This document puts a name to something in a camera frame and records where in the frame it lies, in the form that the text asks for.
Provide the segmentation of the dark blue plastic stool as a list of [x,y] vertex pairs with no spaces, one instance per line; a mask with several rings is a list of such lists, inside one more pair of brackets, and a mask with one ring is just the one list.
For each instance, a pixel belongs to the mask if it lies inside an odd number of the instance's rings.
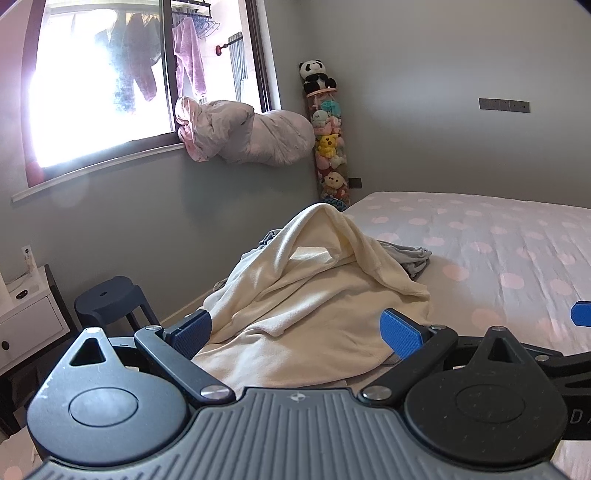
[[125,276],[115,276],[78,296],[74,310],[83,328],[106,326],[126,318],[133,331],[140,329],[134,311],[140,309],[149,325],[159,325],[138,285]]

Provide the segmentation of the cream white sweater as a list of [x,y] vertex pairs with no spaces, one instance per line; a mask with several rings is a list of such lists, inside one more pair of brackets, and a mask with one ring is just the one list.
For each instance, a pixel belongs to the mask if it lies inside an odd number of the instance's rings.
[[192,361],[235,393],[337,384],[391,357],[388,308],[424,322],[428,289],[346,215],[312,205],[204,300],[211,339]]

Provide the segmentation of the pink rolled duvet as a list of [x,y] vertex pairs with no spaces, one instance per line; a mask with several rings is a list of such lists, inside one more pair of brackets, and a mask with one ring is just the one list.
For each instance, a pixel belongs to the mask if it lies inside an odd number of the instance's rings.
[[183,96],[175,105],[177,135],[190,158],[219,157],[232,164],[289,166],[311,153],[315,132],[307,118],[287,110],[257,113],[249,104],[200,104]]

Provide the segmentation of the panda plush toy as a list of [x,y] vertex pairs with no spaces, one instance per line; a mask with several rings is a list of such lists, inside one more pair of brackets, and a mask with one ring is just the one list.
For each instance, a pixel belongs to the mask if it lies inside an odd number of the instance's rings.
[[300,76],[303,81],[304,93],[311,94],[318,90],[335,89],[337,82],[329,77],[325,64],[321,60],[308,60],[300,64]]

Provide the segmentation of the black window frame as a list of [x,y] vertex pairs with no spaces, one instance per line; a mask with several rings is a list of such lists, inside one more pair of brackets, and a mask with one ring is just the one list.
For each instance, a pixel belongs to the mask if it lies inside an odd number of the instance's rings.
[[270,111],[257,1],[35,1],[22,65],[29,187],[178,143],[172,28],[185,17],[197,30],[206,92],[185,78],[183,96]]

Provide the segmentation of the white bedside cabinet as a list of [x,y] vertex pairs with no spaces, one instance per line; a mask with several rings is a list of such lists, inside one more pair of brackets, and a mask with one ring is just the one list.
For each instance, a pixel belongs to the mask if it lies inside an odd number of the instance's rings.
[[12,303],[1,307],[1,374],[32,360],[74,330],[48,265],[39,281],[23,274],[7,285]]

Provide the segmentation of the grey wall switch panel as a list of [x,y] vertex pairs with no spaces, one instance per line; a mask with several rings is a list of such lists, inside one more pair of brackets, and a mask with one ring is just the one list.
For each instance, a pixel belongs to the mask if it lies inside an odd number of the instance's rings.
[[480,98],[479,108],[484,111],[500,111],[511,113],[531,113],[531,106],[528,101],[497,99],[497,98]]

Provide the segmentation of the grey garment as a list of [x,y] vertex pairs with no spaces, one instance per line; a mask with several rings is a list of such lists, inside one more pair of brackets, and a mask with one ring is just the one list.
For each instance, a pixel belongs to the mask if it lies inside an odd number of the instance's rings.
[[[270,230],[259,241],[256,248],[243,253],[240,258],[245,260],[259,250],[263,250],[278,234],[280,229]],[[379,240],[379,243],[403,267],[413,281],[417,281],[430,264],[432,252],[426,248],[403,246],[384,240]]]

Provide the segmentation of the plush toy hanging organizer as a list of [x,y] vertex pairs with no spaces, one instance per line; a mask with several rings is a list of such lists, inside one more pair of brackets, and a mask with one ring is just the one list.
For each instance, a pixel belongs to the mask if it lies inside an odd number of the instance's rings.
[[351,206],[348,159],[342,137],[342,111],[337,88],[325,88],[305,95],[308,119],[315,134],[315,172],[320,199],[339,211]]

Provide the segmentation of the hanging pink garment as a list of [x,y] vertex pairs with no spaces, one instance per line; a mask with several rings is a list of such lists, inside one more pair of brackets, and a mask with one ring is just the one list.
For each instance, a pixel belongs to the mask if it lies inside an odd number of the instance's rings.
[[173,54],[176,59],[176,84],[178,96],[184,95],[184,79],[187,78],[194,93],[204,94],[206,84],[197,30],[193,21],[185,17],[172,28]]

